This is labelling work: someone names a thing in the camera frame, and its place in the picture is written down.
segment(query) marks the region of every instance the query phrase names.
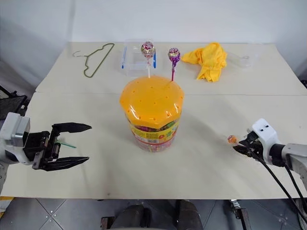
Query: purple lollipop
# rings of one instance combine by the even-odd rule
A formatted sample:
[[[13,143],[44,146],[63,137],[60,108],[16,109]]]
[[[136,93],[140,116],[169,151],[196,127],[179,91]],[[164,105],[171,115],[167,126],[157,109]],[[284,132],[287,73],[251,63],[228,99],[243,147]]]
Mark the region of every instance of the purple lollipop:
[[[177,48],[170,48],[168,58],[172,62],[172,81],[174,80],[175,66],[180,60],[180,52]]]

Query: yellow cloth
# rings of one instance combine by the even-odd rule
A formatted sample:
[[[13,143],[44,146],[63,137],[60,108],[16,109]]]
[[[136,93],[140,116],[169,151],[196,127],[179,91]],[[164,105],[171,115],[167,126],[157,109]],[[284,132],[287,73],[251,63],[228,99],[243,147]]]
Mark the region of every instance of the yellow cloth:
[[[218,81],[221,75],[221,69],[226,67],[227,53],[217,42],[212,42],[204,48],[198,48],[192,52],[186,53],[181,60],[191,64],[200,64],[201,71],[197,79],[207,79],[207,81]]]

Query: white table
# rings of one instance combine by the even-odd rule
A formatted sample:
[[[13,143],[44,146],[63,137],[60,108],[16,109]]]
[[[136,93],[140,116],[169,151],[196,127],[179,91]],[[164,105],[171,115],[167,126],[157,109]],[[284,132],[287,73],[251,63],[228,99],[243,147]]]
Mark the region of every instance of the white table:
[[[187,95],[175,142],[161,153],[148,153],[134,144],[118,99],[118,94],[36,92],[26,114],[31,118],[31,131],[50,130],[52,124],[61,122],[91,125],[91,130],[60,136],[77,146],[76,149],[62,146],[60,157],[90,159],[69,170],[55,172],[11,165],[2,195],[95,199],[285,198],[263,166],[236,153],[226,138],[231,134],[245,135],[253,122],[264,117],[277,130],[282,143],[307,144],[305,95]],[[297,197],[286,171],[271,168],[290,194]],[[295,178],[306,196],[297,174]]]
[[[123,43],[116,43],[97,73],[92,78],[83,75],[85,57],[76,55],[90,54],[101,48],[105,42],[72,42],[68,43],[57,59],[50,73],[37,87],[37,92],[52,93],[121,93],[124,86],[133,78],[126,76],[120,68]],[[161,76],[171,74],[171,63],[167,52],[176,46],[182,54],[206,44],[200,43],[155,43],[157,68],[153,73]],[[250,53],[251,50],[260,53],[260,58],[254,67],[241,69],[232,63],[222,70],[218,82],[196,80],[201,69],[199,65],[184,62],[177,64],[176,82],[183,88],[185,94],[238,94],[238,95],[307,95],[306,88],[299,82],[288,64],[278,53],[275,45],[244,45],[222,44],[226,52],[239,56]],[[96,68],[107,52],[100,51],[89,59],[89,72]]]

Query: black cable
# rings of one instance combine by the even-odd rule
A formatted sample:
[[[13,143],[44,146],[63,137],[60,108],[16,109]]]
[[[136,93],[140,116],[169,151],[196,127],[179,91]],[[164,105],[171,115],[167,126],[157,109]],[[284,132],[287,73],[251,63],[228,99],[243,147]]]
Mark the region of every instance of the black cable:
[[[296,210],[298,211],[299,215],[302,217],[302,219],[305,221],[305,223],[307,224],[307,219],[304,217],[303,213],[301,212],[301,210],[299,210],[299,208],[297,207],[295,201],[293,200],[293,198],[290,196],[290,194],[288,193],[288,191],[285,189],[285,187],[283,186],[283,184],[278,180],[278,178],[275,176],[275,174],[272,172],[272,170],[268,167],[268,165],[264,162],[263,159],[261,159],[257,154],[255,154],[249,147],[247,147],[247,149],[249,150],[249,152],[251,153],[251,155],[253,156],[253,158],[255,158],[256,160],[258,160],[271,174],[271,176],[274,178],[274,180],[277,182],[277,184],[280,186],[280,188],[283,190],[283,192],[287,195],[287,197],[289,198],[289,200],[291,201],[291,203],[293,204],[293,206],[296,208]]]
[[[289,174],[289,176],[290,176],[290,178],[291,178],[291,181],[292,181],[292,183],[293,183],[295,189],[297,190],[297,193],[298,193],[299,197],[300,197],[301,200],[302,200],[304,211],[307,213],[307,203],[306,203],[306,200],[304,199],[304,197],[303,197],[301,191],[299,190],[299,188],[298,188],[298,186],[297,186],[297,183],[296,183],[296,181],[295,181],[295,179],[294,179],[294,177],[293,177],[293,175],[292,175],[292,173],[291,173],[291,171],[290,171],[288,165],[285,164],[284,167],[286,168],[286,170],[287,170],[287,172],[288,172],[288,174]]]

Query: plastic jar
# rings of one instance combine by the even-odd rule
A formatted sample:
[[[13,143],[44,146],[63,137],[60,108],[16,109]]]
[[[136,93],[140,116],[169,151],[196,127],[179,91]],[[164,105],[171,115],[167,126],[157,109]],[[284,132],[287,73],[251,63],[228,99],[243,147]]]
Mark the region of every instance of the plastic jar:
[[[158,152],[174,140],[184,92],[170,79],[140,77],[124,88],[120,104],[140,148]]]

